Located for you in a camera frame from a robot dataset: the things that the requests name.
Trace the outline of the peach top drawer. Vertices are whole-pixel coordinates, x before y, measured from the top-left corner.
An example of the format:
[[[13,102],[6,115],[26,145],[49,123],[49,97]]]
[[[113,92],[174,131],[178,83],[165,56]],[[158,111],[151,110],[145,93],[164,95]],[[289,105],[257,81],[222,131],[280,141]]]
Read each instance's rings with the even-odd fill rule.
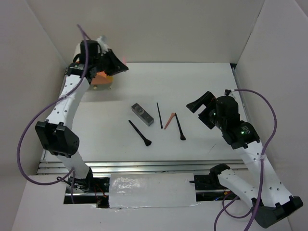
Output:
[[[107,83],[109,83],[109,79],[105,72],[98,72],[91,81],[92,85],[101,85]]]

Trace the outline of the grey bottom drawer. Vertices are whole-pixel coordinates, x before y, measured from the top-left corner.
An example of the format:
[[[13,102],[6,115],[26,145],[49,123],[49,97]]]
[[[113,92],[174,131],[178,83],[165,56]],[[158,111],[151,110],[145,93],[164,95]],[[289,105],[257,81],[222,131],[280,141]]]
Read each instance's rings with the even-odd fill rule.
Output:
[[[102,90],[110,90],[113,84],[113,79],[99,79],[92,80],[88,91],[102,91]]]

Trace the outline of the black fan brush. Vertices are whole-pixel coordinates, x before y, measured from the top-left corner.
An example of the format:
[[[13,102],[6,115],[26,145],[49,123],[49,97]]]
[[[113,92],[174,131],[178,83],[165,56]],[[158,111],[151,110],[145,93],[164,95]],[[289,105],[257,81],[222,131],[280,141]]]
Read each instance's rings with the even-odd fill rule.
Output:
[[[186,137],[184,136],[183,131],[181,129],[181,125],[180,125],[177,113],[175,113],[175,118],[176,118],[176,121],[177,121],[177,124],[178,124],[178,128],[179,128],[179,132],[180,132],[180,140],[185,141]]]
[[[132,127],[134,128],[134,130],[139,134],[139,136],[142,138],[142,140],[144,141],[146,146],[150,146],[152,144],[152,142],[147,139],[141,132],[140,130],[133,124],[133,122],[131,120],[128,120],[128,122],[132,125]]]

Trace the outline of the grey cosmetic box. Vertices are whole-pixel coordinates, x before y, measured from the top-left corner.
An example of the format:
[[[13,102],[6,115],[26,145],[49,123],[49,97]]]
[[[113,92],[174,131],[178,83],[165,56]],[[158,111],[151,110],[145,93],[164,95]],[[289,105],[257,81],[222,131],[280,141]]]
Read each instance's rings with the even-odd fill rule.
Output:
[[[137,115],[137,117],[142,120],[147,126],[154,123],[154,118],[144,110],[138,103],[131,106],[132,111]]]

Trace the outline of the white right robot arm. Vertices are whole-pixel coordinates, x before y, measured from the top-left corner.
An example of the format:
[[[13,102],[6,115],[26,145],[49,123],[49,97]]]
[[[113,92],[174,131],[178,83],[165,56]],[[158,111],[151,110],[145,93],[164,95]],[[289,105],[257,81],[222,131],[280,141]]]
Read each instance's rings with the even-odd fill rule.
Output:
[[[239,105],[231,92],[226,90],[223,96],[215,97],[208,91],[186,107],[195,113],[205,106],[198,115],[199,120],[209,129],[217,127],[221,131],[223,139],[239,154],[258,187],[237,176],[226,164],[210,169],[210,185],[230,189],[250,208],[251,218],[245,230],[249,230],[253,221],[266,229],[301,208],[303,201],[293,196],[279,179],[265,154],[269,143],[262,144],[252,124],[241,120]]]

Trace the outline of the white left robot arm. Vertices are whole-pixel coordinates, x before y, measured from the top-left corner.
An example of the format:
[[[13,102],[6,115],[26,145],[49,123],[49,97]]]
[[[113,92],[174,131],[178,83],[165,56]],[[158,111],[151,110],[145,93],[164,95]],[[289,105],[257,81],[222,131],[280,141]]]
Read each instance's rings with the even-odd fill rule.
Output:
[[[71,180],[84,192],[94,187],[93,173],[83,161],[79,137],[72,131],[77,108],[92,80],[99,72],[114,76],[128,70],[102,40],[80,43],[80,52],[65,70],[65,83],[57,102],[45,121],[38,121],[35,130],[45,150],[56,156],[67,170],[74,170]]]

